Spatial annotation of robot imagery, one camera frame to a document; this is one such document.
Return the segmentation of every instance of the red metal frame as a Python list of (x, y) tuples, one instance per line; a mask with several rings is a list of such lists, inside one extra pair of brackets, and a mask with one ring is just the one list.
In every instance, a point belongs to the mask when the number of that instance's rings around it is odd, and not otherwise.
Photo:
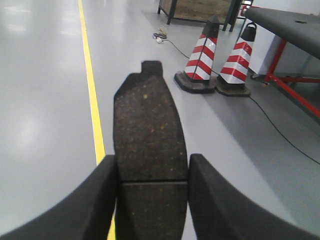
[(320, 79), (316, 78), (304, 78), (304, 77), (278, 77), (274, 75), (275, 69), (278, 65), (278, 62), (280, 60), (280, 57), (285, 49), (285, 46), (287, 44), (287, 41), (285, 39), (282, 39), (278, 50), (273, 58), (273, 61), (269, 67), (268, 73), (265, 77), (266, 81), (274, 81), (278, 86), (283, 88), (288, 94), (290, 94), (292, 97), (294, 97), (299, 103), (301, 103), (303, 106), (305, 106), (309, 111), (311, 111), (313, 114), (315, 114), (318, 118), (320, 118), (320, 110), (312, 105), (308, 100), (306, 100), (304, 97), (302, 97), (300, 94), (298, 94), (295, 90), (293, 90), (291, 87), (287, 85), (288, 82), (294, 82), (294, 83), (320, 83)]

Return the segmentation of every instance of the black metal frame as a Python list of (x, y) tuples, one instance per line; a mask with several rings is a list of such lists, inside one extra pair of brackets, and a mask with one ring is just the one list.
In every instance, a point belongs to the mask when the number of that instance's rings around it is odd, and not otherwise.
[[(239, 1), (239, 0), (232, 0), (231, 4), (230, 4), (230, 7), (229, 7), (229, 11), (226, 15), (226, 18), (225, 18), (225, 21), (224, 23), (220, 23), (221, 25), (223, 25), (223, 29), (225, 27), (227, 27), (228, 23), (230, 22), (230, 17), (232, 16), (232, 11), (233, 11), (233, 8), (231, 8), (231, 6), (234, 6), (234, 2), (235, 1)], [(175, 15), (175, 11), (176, 11), (176, 7), (177, 7), (177, 2), (178, 0), (172, 0), (172, 4), (171, 4), (171, 8), (170, 8), (170, 12), (166, 12), (161, 6), (160, 6), (160, 2), (159, 2), (159, 5), (158, 5), (158, 14), (160, 14), (160, 12), (162, 11), (167, 17), (168, 17), (168, 20), (166, 22), (167, 25), (169, 25), (171, 23), (171, 20), (172, 19), (175, 19), (175, 20), (184, 20), (184, 21), (189, 21), (189, 22), (197, 22), (197, 23), (206, 23), (207, 21), (204, 21), (204, 20), (194, 20), (194, 19), (189, 19), (189, 18), (180, 18), (180, 17), (174, 17)]]
[(234, 29), (234, 26), (236, 24), (236, 20), (237, 19), (242, 19), (243, 20), (243, 23), (242, 23), (242, 26), (241, 26), (241, 30), (239, 32), (239, 36), (242, 32), (242, 29), (244, 28), (244, 25), (246, 23), (246, 17), (238, 17), (238, 14), (239, 14), (239, 11), (240, 11), (240, 8), (242, 5), (248, 5), (248, 6), (252, 6), (254, 0), (247, 0), (249, 2), (251, 2), (250, 4), (246, 4), (246, 3), (243, 3), (243, 0), (233, 0), (231, 4), (233, 4), (232, 6), (232, 12), (229, 11), (228, 13), (230, 13), (230, 16), (228, 16), (226, 18), (226, 21), (224, 22), (224, 25), (223, 25), (223, 29), (222, 31), (225, 31), (227, 29), (227, 26), (228, 24), (230, 24), (230, 29), (229, 29), (229, 32), (232, 32), (233, 29)]

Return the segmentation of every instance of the white wall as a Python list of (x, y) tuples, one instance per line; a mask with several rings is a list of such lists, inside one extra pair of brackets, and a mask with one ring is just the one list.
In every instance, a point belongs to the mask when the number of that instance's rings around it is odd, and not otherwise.
[[(253, 6), (303, 14), (320, 14), (320, 0), (254, 0)], [(279, 37), (258, 26), (249, 66), (255, 73), (262, 75), (267, 73), (280, 41)], [(293, 75), (319, 76), (319, 64), (320, 60), (310, 58), (299, 48), (287, 44), (275, 71)]]

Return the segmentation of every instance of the gray epoxy floor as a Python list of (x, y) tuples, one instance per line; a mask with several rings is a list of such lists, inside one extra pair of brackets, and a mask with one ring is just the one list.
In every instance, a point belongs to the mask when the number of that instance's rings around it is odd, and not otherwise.
[[(157, 44), (161, 26), (190, 55), (203, 24), (157, 14), (158, 0), (83, 1), (102, 132), (113, 154), (113, 95), (144, 60), (160, 60), (188, 154), (202, 153), (232, 184), (270, 212), (320, 235), (320, 166), (289, 145), (249, 98), (193, 95), (173, 81), (188, 59)], [(77, 0), (0, 2), (0, 235), (47, 210), (95, 167)], [(234, 46), (219, 33), (220, 71)], [(247, 86), (279, 130), (320, 161), (320, 125), (273, 86)], [(184, 240), (196, 239), (190, 215)]]

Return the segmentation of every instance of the traffic cone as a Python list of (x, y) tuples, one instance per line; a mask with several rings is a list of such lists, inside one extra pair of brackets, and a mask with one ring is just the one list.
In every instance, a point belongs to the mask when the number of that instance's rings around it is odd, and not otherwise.
[(215, 91), (216, 86), (210, 76), (219, 28), (217, 15), (206, 21), (184, 71), (179, 71), (174, 75), (174, 80), (183, 90), (193, 94), (208, 94)]
[(245, 26), (221, 73), (215, 78), (216, 89), (219, 93), (235, 97), (250, 96), (250, 90), (245, 86), (245, 81), (256, 30), (257, 25), (253, 22)]

